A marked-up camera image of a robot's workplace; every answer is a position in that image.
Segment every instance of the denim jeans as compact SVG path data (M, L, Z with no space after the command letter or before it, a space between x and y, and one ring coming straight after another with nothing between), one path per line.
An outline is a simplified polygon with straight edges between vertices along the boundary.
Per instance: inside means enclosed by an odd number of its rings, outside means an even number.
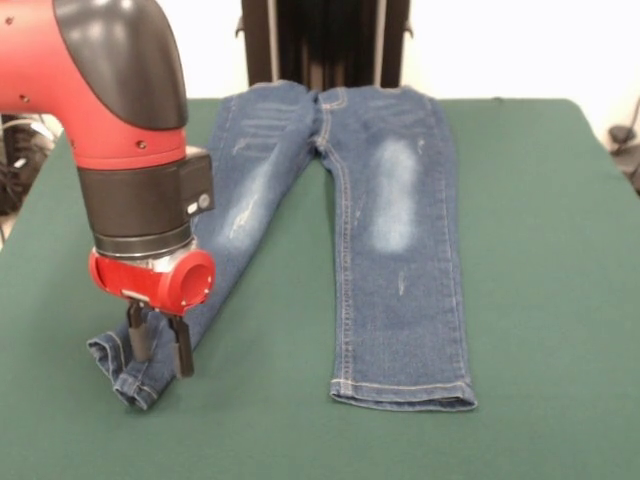
M438 103L411 88L309 92L291 82L224 99L209 150L216 209L193 222L217 263L185 320L195 348L247 267L281 199L314 156L335 183L336 355L330 394L384 410L469 410L456 153ZM153 357L126 323L88 342L125 402L147 409L174 378L173 334L147 313Z

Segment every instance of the jeans seam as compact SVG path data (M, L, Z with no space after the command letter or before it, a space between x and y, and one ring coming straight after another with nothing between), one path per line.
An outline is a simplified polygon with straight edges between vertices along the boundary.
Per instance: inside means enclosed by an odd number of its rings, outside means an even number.
M120 341L120 339L118 338L118 336L113 333L112 331L108 331L107 335L110 335L111 337L113 337L113 339L116 341L116 343L118 344L118 352L120 352L120 362L122 363L122 367L121 369L124 370L127 366L126 362L124 361L124 348L122 347L122 342ZM109 349L107 348L107 358L109 358ZM112 360L109 358L109 372L112 374L111 376L113 377L113 365L111 365Z
M220 142L220 148L218 149L218 154L220 156L222 156L222 153L224 152L224 147L227 144L227 138L229 137L229 126L231 125L231 118L233 117L233 112L235 111L235 108L236 108L237 99L238 99L237 95L234 95L231 98L231 108L229 109L229 116L227 117L227 124L224 127L224 134L222 135L222 141Z
M333 103L327 103L327 104L322 104L322 109L323 110L333 110L336 108L342 108L345 105L347 105L347 103L349 102L349 100L347 99L347 94L345 91L345 87L338 87L338 100L336 100Z
M327 153L329 154L329 158L334 161L336 166L338 167L338 173L340 175L340 180L342 182L341 190L342 190L342 238L341 238L341 261L340 261L340 278L342 284L342 331L340 332L340 343L341 343L341 353L342 353L342 378L347 378L349 381L353 378L353 352L351 348L351 328L353 325L353 312L351 305L351 230L350 230L350 222L349 219L351 217L351 192L348 181L348 172L344 162L340 158L340 156L336 153L336 151L331 147L331 145L327 144Z
M161 328L158 328L158 333L156 335L156 338L153 340L153 345L151 346L151 359L153 359L153 353L156 350L156 346L158 345L158 339L160 338L160 332L161 332ZM151 364L151 359L147 360L144 363L144 367L142 367L142 371L140 372L140 374L138 375L138 377L135 379L135 384L133 386L133 391L135 392L136 389L142 387L142 388L146 388L142 385L142 377L145 374L145 372L147 371L147 368L149 368L149 365Z
M138 382L136 385L140 387L142 390L146 390L147 392L149 392L155 400L158 399L158 394L153 389L142 385L142 383L140 382Z
M378 383L368 383L368 382L353 382L351 380L346 380L344 378L335 378L331 380L331 383L348 383L356 387L371 387L371 388L394 389L394 390L425 390L428 388L449 388L449 387L457 387L457 386L468 387L468 385L465 382L453 382L453 383L441 383L441 384L434 383L430 385L403 386L403 385L380 385Z
M425 106L427 108L427 111L431 111L431 104L429 103L429 100L426 97L422 97L423 102L425 103ZM440 136L440 130L438 128L438 125L436 124L436 122L434 121L434 117L433 115L427 115L427 118L431 119L431 126L433 127L434 131L435 131L435 135L436 135L436 143L438 146L438 150L441 155L444 156L444 149L443 149L443 145L442 145L442 137ZM449 278L450 278L450 285L449 287L451 288L451 292L453 294L452 297L452 303L453 303L453 311L455 312L455 317L456 317L456 328L457 328L457 343L458 343L458 355L460 356L460 369L462 370L462 375L463 377L466 379L468 378L467 376L467 371L466 371L466 366L465 366L465 361L464 361L464 354L462 352L462 341L464 336L462 335L462 325L461 325L461 318L460 318L460 311L458 309L458 302L457 302L457 296L458 296L458 289L456 288L456 282L455 282L455 278L454 278L454 272L453 272L453 252L452 252L452 248L451 248L451 238L449 236L449 214L447 212L447 189L446 189L446 185L445 185L445 172L444 172L444 165L442 165L441 167L441 176L440 176L440 191L441 191L441 195L442 195L442 210L444 213L444 223L445 223L445 235L446 235L446 243L447 243L447 255L448 255L448 262L449 262Z

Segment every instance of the jeans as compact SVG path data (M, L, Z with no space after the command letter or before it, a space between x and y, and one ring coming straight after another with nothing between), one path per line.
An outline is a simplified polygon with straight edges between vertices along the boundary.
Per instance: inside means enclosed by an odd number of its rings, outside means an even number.
M223 100L208 148L216 209L193 221L216 286L185 320L195 348L314 156L335 183L336 355L330 395L383 410L473 409L457 232L453 139L411 88L309 92L257 85ZM173 334L148 312L153 357L126 322L88 342L126 403L151 407L174 378Z

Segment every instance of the black cable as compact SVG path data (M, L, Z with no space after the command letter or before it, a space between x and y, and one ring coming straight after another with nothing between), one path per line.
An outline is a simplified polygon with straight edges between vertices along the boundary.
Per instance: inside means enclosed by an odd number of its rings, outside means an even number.
M622 143L620 143L618 145L618 148L615 149L614 154L615 153L620 153L620 151L627 145L627 143L629 143L631 141L631 138L633 136L633 127L635 126L636 122L638 121L638 112L640 112L640 97L638 97L638 100L636 101L636 108L633 112L633 119L631 120L631 123L629 124L629 130L627 130L627 136L625 137L625 139L622 141Z

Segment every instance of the stitching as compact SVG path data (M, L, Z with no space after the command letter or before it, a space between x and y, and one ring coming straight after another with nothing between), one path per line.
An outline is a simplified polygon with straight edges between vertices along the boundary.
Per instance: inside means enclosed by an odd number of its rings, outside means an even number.
M349 185L348 171L340 156L333 147L327 144L327 153L329 158L333 160L338 167L342 191L342 235L341 235L341 262L340 276L342 278L342 331L341 333L341 356L342 356L342 377L351 378L352 376L352 351L351 351L351 326L352 326L352 308L351 308L351 190Z
M153 340L153 345L151 346L151 359L153 359L153 354L156 350L156 345L158 345L158 339L160 338L160 332L162 331L161 326L158 327L158 334L156 335L156 338ZM140 375L138 375L138 378L136 378L136 382L135 385L133 386L133 391L135 392L137 388L142 387L141 383L142 383L142 376L145 374L145 372L147 371L147 368L149 368L149 365L151 364L151 359L147 360L144 363L144 367L142 368L142 371L140 372Z
M235 108L236 108L237 99L238 99L237 95L234 95L233 98L231 99L231 108L229 110L229 116L227 117L227 124L224 127L222 141L220 142L220 148L218 149L218 154L220 155L220 157L222 157L222 152L224 152L224 147L227 144L227 138L229 136L229 126L231 125L231 118L233 117L233 112L235 111Z
M156 400L158 399L158 394L156 392L154 392L153 390L151 390L149 387L145 387L142 384L140 384L139 387L142 390L146 390L147 392L149 392L154 399L156 399Z
M111 335L115 339L116 343L118 344L118 349L120 350L120 361L122 362L122 369L124 370L126 363L124 361L124 349L122 347L122 342L120 342L120 339L118 338L118 336L111 331L107 332L107 335Z
M102 347L104 350L106 350L107 352L107 363L109 364L109 373L105 372L102 368L100 369L100 371L102 371L109 380L111 380L112 382L113 380L113 361L111 360L111 352L109 351L109 347L106 346L104 343L102 343L101 341L96 341L96 343ZM100 348L99 347L89 347L92 351L92 353L95 351L95 354L100 355Z
M322 104L322 109L323 110L328 110L328 109L332 109L332 108L339 108L339 107L344 107L347 104L347 94L345 92L345 88L344 87L338 87L338 100L336 100L333 103L323 103Z
M454 383L441 383L441 384L433 384L433 385L418 385L415 387L403 387L399 385L379 385L377 383L366 383L366 382L352 382L351 380L345 380L343 378L336 378L331 380L331 383L348 383L349 385L355 385L358 387L372 387L372 388L388 388L394 390L421 390L421 389L429 389L429 388L449 388L449 387L466 387L467 385L463 382L454 382Z
M440 129L438 128L438 126L435 123L435 118L434 118L434 112L432 112L431 110L431 104L430 102L423 96L422 97L423 102L425 103L425 106L427 107L427 111L429 111L431 113L431 115L427 115L428 118L431 119L431 126L434 128L435 133L436 133L436 141L437 141L437 145L438 145L438 149L440 150L440 154L444 157L444 148L443 148L443 144L442 144L442 137L440 135ZM453 294L452 297L452 303L453 303L453 311L455 312L456 315L456 328L458 330L458 354L460 355L460 367L462 369L462 374L465 378L467 378L467 371L466 371L466 367L465 367L465 361L464 361L464 354L462 352L462 339L463 339L463 335L462 335L462 325L461 323L461 318L460 318L460 312L458 311L458 302L456 301L457 296L458 296L458 290L456 288L455 285L455 281L454 281L454 274L453 274L453 252L451 250L451 238L449 237L449 214L447 212L447 189L446 189L446 185L445 185L445 172L444 172L444 163L442 164L441 167L441 177L440 177L440 192L442 194L442 210L444 213L444 224L445 224L445 236L446 236L446 240L447 240L447 255L448 255L448 263L449 263L449 279L450 279L450 288L451 288L451 292Z

